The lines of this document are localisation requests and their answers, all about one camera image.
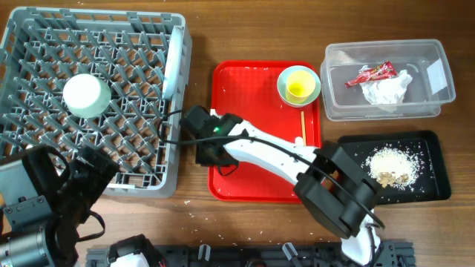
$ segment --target yellow cup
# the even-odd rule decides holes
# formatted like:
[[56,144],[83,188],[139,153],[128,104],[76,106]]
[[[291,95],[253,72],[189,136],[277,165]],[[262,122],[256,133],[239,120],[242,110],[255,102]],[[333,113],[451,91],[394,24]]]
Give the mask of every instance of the yellow cup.
[[286,81],[285,98],[293,104],[303,103],[315,90],[316,82],[312,74],[297,70]]

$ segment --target candy wrapper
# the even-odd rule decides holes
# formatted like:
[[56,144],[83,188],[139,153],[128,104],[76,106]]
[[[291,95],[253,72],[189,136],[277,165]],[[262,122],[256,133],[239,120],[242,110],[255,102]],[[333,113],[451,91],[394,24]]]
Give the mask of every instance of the candy wrapper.
[[358,77],[355,79],[345,82],[345,85],[347,88],[352,87],[353,85],[360,84],[362,82],[368,82],[368,81],[378,81],[382,79],[388,79],[393,76],[396,76],[397,72],[393,67],[393,64],[391,62],[387,61],[383,63],[382,65],[379,65],[378,67],[375,67],[370,70],[365,70],[362,71]]

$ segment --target gray dish drying rack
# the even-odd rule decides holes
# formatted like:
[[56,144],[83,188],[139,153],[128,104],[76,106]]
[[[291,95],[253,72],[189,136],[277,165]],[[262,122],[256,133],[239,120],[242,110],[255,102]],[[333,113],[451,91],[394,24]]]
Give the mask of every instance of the gray dish drying rack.
[[[176,93],[162,99],[170,35],[183,32]],[[181,109],[191,37],[176,13],[18,7],[0,44],[0,156],[46,144],[72,160],[87,145],[107,152],[121,171],[104,194],[170,197],[180,149],[158,139],[158,120]],[[77,73],[104,79],[112,100],[101,117],[71,115],[62,98]],[[163,123],[179,137],[180,114]]]

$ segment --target clear plastic bin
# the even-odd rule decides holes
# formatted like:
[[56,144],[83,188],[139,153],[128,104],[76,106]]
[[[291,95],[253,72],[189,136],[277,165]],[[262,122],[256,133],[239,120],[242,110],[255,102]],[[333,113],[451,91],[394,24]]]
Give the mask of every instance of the clear plastic bin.
[[[365,65],[391,61],[397,72],[413,80],[400,104],[371,105],[360,85],[346,88]],[[321,65],[325,111],[332,121],[404,119],[440,114],[442,104],[455,100],[452,73],[438,40],[404,40],[331,44]]]

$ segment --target wooden surface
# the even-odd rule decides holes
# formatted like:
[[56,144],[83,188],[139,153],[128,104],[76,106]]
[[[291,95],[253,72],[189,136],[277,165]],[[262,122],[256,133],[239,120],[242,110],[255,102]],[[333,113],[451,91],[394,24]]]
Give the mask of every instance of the wooden surface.
[[[304,60],[319,69],[325,47],[339,42],[438,39],[456,86],[455,102],[431,119],[331,122],[321,110],[323,138],[430,129],[442,143],[451,180],[447,201],[377,207],[387,229],[383,239],[414,242],[418,266],[475,266],[475,16],[473,1],[122,1],[46,0],[41,6],[166,11],[186,18],[193,51],[185,108],[209,106],[212,71],[227,59]],[[37,1],[0,1],[0,28],[10,11]],[[184,148],[176,194],[166,200],[103,196],[93,210],[105,219],[104,237],[87,248],[145,234],[155,244],[239,245],[336,241],[301,205],[228,203],[207,188],[207,169]],[[81,235],[99,230],[90,220]]]

